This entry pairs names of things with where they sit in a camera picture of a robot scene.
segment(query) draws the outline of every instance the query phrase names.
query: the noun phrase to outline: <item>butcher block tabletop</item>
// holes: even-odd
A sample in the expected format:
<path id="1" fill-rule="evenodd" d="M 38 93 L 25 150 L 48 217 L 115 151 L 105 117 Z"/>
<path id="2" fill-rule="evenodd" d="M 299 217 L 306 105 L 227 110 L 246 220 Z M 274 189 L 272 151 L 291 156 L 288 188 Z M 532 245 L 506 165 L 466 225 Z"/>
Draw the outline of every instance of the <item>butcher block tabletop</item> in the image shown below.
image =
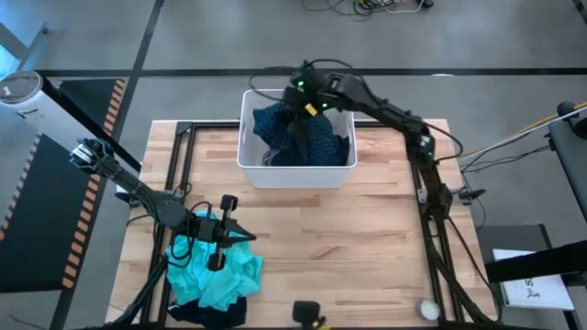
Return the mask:
<path id="1" fill-rule="evenodd" d="M 446 120 L 427 122 L 449 130 Z M 154 121 L 150 129 L 139 177 L 155 190 L 164 188 L 176 124 L 177 121 Z M 454 154 L 448 137 L 436 131 L 433 135 L 437 139 L 437 158 Z M 243 327 L 299 326 L 292 319 L 296 300 L 319 302 L 328 325 L 335 327 L 436 324 L 424 320 L 416 311 L 420 300 L 432 299 L 432 289 L 404 137 L 385 127 L 357 128 L 356 137 L 359 162 L 343 187 L 262 190 L 253 188 L 238 167 L 237 129 L 196 131 L 190 171 L 193 190 L 185 205 L 206 200 L 221 215 L 221 196 L 237 196 L 238 209 L 232 217 L 257 236 L 250 246 L 254 254 L 263 256 L 261 291 L 248 297 Z M 186 148 L 187 137 L 182 142 L 174 186 L 181 179 Z M 450 189 L 462 187 L 455 159 L 442 161 L 438 169 Z M 130 216 L 144 213 L 137 208 Z M 481 266 L 469 207 L 455 204 L 450 215 Z M 152 230 L 150 217 L 127 227 L 106 321 L 121 315 L 147 279 Z M 447 234 L 460 284 L 482 311 L 494 318 L 491 293 L 449 224 Z M 444 280 L 441 287 L 452 319 Z M 153 297 L 150 315 L 154 321 L 160 306 L 161 281 Z M 177 322 L 169 315 L 166 326 L 201 327 Z"/>

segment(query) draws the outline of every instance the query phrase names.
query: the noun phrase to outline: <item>yellow cable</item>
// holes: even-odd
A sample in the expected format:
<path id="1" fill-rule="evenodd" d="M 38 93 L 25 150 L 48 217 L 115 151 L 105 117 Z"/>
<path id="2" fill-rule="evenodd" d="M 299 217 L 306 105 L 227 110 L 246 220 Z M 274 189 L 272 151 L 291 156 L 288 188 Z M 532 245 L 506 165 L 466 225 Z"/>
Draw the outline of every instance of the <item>yellow cable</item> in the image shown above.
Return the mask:
<path id="1" fill-rule="evenodd" d="M 581 104 L 577 104 L 577 105 L 575 105 L 575 106 L 573 107 L 573 110 L 579 110 L 579 109 L 581 109 L 582 107 L 585 107 L 585 106 L 587 106 L 587 102 L 584 102 L 584 103 L 581 103 Z M 544 124 L 544 123 L 547 123 L 547 122 L 549 122 L 549 121 L 551 121 L 551 120 L 554 120 L 554 119 L 556 119 L 556 118 L 558 118 L 558 117 L 559 117 L 559 115 L 550 115 L 550 116 L 548 116 L 548 117 L 546 117 L 546 118 L 544 118 L 544 119 L 540 119 L 540 120 L 538 120 L 536 123 L 534 123 L 534 124 L 531 124 L 531 125 L 529 125 L 529 126 L 526 126 L 526 127 L 522 128 L 521 130 L 517 131 L 516 133 L 512 134 L 511 136 L 509 136 L 509 137 L 506 137 L 506 138 L 503 138 L 503 139 L 501 139 L 501 140 L 499 140 L 499 141 L 497 141 L 497 142 L 493 143 L 493 144 L 492 144 L 491 146 L 489 146 L 489 147 L 485 147 L 485 148 L 477 148 L 477 149 L 475 149 L 475 150 L 471 150 L 471 151 L 469 151 L 469 152 L 463 153 L 463 154 L 461 155 L 461 157 L 467 157 L 467 156 L 469 156 L 469 155 L 472 155 L 472 154 L 474 154 L 474 153 L 476 153 L 476 152 L 479 152 L 479 151 L 481 151 L 481 150 L 484 150 L 484 149 L 491 148 L 491 147 L 495 146 L 496 144 L 499 144 L 499 143 L 502 143 L 502 142 L 506 141 L 508 138 L 511 138 L 511 137 L 514 137 L 514 136 L 516 136 L 516 135 L 522 134 L 522 133 L 524 133 L 524 132 L 526 132 L 526 131 L 528 131 L 528 130 L 530 130 L 530 129 L 534 128 L 534 127 L 539 127 L 540 125 L 542 125 L 542 124 Z"/>

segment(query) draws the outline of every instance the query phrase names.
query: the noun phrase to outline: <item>black metal frame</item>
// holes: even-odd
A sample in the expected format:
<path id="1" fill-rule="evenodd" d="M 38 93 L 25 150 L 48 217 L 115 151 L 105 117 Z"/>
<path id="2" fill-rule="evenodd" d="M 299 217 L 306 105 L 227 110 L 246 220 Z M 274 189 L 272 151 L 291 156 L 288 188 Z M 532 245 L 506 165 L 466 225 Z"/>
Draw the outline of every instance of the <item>black metal frame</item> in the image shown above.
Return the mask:
<path id="1" fill-rule="evenodd" d="M 175 137 L 173 140 L 172 146 L 172 154 L 170 157 L 170 165 L 167 172 L 167 180 L 165 182 L 165 189 L 170 190 L 173 189 L 173 179 L 175 177 L 175 172 L 177 168 L 177 162 L 179 159 L 179 151 L 180 146 L 182 144 L 182 137 L 184 134 L 189 133 L 188 137 L 188 147 L 186 149 L 186 155 L 183 163 L 182 169 L 182 179 L 180 182 L 180 187 L 185 186 L 189 181 L 189 172 L 191 169 L 193 154 L 194 154 L 194 143 L 195 143 L 195 134 L 198 128 L 238 128 L 239 121 L 238 120 L 227 120 L 227 121 L 188 121 L 188 122 L 178 122 L 177 127 L 175 128 Z M 359 120 L 355 122 L 355 127 L 381 127 L 381 128 L 389 128 L 383 126 L 382 124 L 373 121 L 373 120 Z M 412 156 L 408 153 L 408 160 L 411 164 L 412 169 L 412 177 L 414 179 L 414 189 L 415 189 L 415 196 L 417 199 L 417 192 L 422 188 L 422 183 L 420 181 L 419 173 L 415 167 L 415 164 L 412 160 Z M 422 208 L 422 204 L 418 202 L 418 211 L 420 214 L 420 221 L 422 224 L 422 232 L 425 239 L 432 239 L 432 233 L 429 227 L 429 219 L 425 218 L 424 210 Z M 149 270 L 149 276 L 152 274 L 153 270 L 157 266 L 157 260 L 159 260 L 159 253 L 161 253 L 162 244 L 163 244 L 163 237 L 164 237 L 164 230 L 165 228 L 159 227 L 156 228 L 156 239 L 155 245 L 153 247 L 153 252 L 151 254 L 151 264 Z M 449 239 L 447 237 L 446 227 L 444 226 L 444 221 L 437 221 L 437 231 L 438 231 L 438 239 L 442 249 L 442 255 L 445 260 L 445 264 L 449 268 L 450 272 L 454 274 L 454 266 L 452 263 L 452 256 L 450 255 L 450 247 L 449 247 Z M 435 302 L 440 306 L 441 309 L 441 319 L 446 320 L 446 310 L 444 306 L 444 299 L 442 296 L 442 289 L 440 287 L 440 280 L 438 276 L 438 270 L 434 263 L 431 260 L 431 250 L 430 246 L 425 244 L 426 248 L 426 259 L 428 263 L 428 269 L 430 271 L 430 281 L 432 284 L 432 294 Z M 167 317 L 167 304 L 169 303 L 171 294 L 171 285 L 167 280 L 165 280 L 165 284 L 162 289 L 162 296 L 158 311 L 157 323 L 161 325 L 165 325 L 166 317 Z M 457 297 L 454 291 L 450 292 L 451 302 L 454 306 L 455 311 L 455 318 L 458 322 L 464 322 L 464 315 L 460 305 L 460 300 Z M 152 305 L 152 292 L 149 294 L 147 299 L 145 300 L 144 306 L 151 306 Z M 141 323 L 148 323 L 150 319 L 150 308 L 143 308 L 142 313 L 140 316 L 139 321 Z"/>

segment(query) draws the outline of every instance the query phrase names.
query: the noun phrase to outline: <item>white cylinder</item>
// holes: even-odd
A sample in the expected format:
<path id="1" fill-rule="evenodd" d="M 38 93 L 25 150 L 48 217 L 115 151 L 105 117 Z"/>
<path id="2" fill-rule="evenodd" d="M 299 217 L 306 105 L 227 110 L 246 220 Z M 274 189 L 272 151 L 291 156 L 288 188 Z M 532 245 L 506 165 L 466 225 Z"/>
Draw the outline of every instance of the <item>white cylinder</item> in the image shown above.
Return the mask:
<path id="1" fill-rule="evenodd" d="M 29 124 L 67 150 L 78 138 L 95 138 L 84 125 L 43 91 L 53 88 L 34 71 L 17 71 L 0 82 L 0 104 L 21 115 Z"/>

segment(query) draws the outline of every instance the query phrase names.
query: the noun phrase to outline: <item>yellow tag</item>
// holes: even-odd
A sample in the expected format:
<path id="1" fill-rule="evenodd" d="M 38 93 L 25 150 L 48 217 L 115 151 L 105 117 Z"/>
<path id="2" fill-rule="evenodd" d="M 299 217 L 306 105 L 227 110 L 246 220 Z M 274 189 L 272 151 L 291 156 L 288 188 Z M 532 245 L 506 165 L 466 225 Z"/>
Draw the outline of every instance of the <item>yellow tag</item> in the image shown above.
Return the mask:
<path id="1" fill-rule="evenodd" d="M 305 105 L 305 111 L 307 111 L 312 116 L 315 116 L 318 113 L 311 104 Z"/>

